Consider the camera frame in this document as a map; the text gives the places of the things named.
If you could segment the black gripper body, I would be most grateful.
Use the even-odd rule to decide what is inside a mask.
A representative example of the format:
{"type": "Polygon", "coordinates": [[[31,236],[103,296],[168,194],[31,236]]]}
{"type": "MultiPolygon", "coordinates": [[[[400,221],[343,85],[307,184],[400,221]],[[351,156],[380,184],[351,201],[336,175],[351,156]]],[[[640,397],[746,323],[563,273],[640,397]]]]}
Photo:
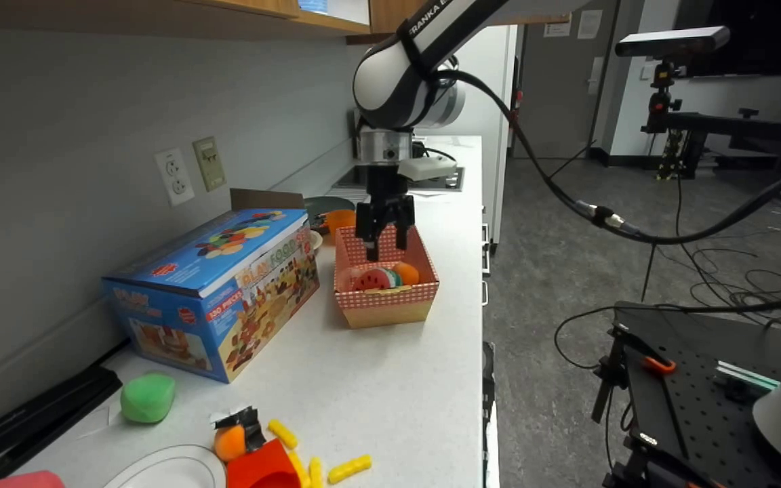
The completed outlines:
{"type": "Polygon", "coordinates": [[[368,201],[354,207],[354,229],[370,232],[377,249],[387,225],[414,225],[414,201],[396,165],[368,165],[366,194],[368,201]]]}

